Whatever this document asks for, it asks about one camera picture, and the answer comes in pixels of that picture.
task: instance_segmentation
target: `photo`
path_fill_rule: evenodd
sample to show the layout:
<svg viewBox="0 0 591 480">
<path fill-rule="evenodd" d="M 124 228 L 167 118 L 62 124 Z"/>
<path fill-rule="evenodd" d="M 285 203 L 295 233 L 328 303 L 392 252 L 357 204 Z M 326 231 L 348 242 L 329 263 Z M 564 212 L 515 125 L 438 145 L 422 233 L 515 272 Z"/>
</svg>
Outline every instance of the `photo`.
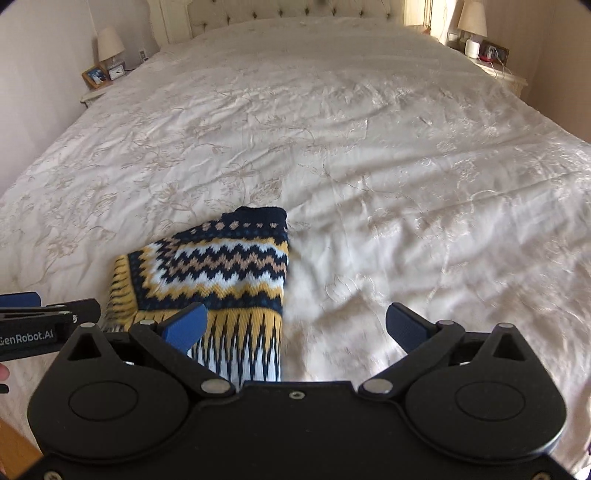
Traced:
<svg viewBox="0 0 591 480">
<path fill-rule="evenodd" d="M 86 83 L 90 85 L 92 88 L 100 88 L 108 83 L 111 83 L 107 72 L 103 70 L 100 65 L 96 65 L 89 70 L 86 70 L 82 77 L 85 79 Z"/>
</svg>

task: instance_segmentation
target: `lamp base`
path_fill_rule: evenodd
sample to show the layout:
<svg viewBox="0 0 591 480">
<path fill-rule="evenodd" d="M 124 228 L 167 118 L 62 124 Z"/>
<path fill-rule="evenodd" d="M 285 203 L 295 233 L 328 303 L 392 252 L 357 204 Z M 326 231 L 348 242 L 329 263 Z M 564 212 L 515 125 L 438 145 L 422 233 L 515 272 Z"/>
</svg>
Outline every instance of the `lamp base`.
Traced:
<svg viewBox="0 0 591 480">
<path fill-rule="evenodd" d="M 469 59 L 477 59 L 480 53 L 480 44 L 473 40 L 466 40 L 466 50 L 464 51 Z"/>
</svg>

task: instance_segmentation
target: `bedside table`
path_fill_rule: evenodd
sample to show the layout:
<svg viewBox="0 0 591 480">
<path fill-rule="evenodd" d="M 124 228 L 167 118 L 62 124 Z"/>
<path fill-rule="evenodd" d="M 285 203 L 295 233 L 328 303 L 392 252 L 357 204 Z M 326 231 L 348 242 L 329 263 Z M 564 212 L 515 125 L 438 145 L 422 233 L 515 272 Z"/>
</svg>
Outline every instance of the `bedside table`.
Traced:
<svg viewBox="0 0 591 480">
<path fill-rule="evenodd" d="M 525 78 L 518 77 L 517 75 L 513 75 L 509 73 L 507 69 L 503 71 L 503 67 L 496 64 L 486 63 L 480 60 L 470 59 L 472 63 L 478 65 L 482 70 L 487 72 L 488 75 L 497 79 L 499 83 L 502 83 L 506 88 L 508 88 L 512 93 L 516 94 L 518 97 L 521 96 L 521 92 L 524 87 L 527 87 L 528 83 Z"/>
<path fill-rule="evenodd" d="M 89 92 L 86 92 L 80 98 L 80 103 L 84 103 L 86 105 L 86 108 L 88 108 L 90 105 L 92 105 L 94 102 L 96 102 L 100 97 L 102 97 L 105 94 L 105 92 L 109 88 L 111 88 L 112 85 L 113 84 L 110 83 L 108 85 L 105 85 L 104 87 L 97 88 L 96 90 L 91 90 Z"/>
</svg>

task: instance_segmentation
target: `alarm clock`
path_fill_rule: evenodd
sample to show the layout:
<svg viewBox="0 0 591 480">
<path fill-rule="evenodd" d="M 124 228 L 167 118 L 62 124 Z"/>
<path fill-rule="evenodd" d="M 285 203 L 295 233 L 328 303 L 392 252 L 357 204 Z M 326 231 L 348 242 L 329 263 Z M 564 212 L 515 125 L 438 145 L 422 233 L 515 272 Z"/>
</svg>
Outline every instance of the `alarm clock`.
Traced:
<svg viewBox="0 0 591 480">
<path fill-rule="evenodd" d="M 122 77 L 123 75 L 125 75 L 125 66 L 122 63 L 119 65 L 115 65 L 114 67 L 111 67 L 109 69 L 109 78 L 111 80 L 118 79 L 119 77 Z"/>
</svg>

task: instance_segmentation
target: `bed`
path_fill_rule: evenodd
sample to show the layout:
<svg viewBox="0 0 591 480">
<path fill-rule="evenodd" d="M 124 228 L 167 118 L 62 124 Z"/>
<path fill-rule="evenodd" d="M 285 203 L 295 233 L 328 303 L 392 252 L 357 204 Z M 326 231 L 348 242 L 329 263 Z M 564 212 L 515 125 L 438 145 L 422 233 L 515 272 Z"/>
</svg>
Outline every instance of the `bed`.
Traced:
<svg viewBox="0 0 591 480">
<path fill-rule="evenodd" d="M 399 359 L 392 301 L 468 330 L 512 322 L 569 408 L 554 456 L 584 468 L 591 147 L 402 27 L 395 1 L 295 4 L 245 21 L 242 1 L 151 1 L 160 53 L 0 200 L 0 291 L 105 306 L 117 255 L 242 205 L 281 206 L 285 380 L 357 385 Z M 29 438 L 27 401 L 52 358 L 9 363 L 0 411 Z"/>
</svg>

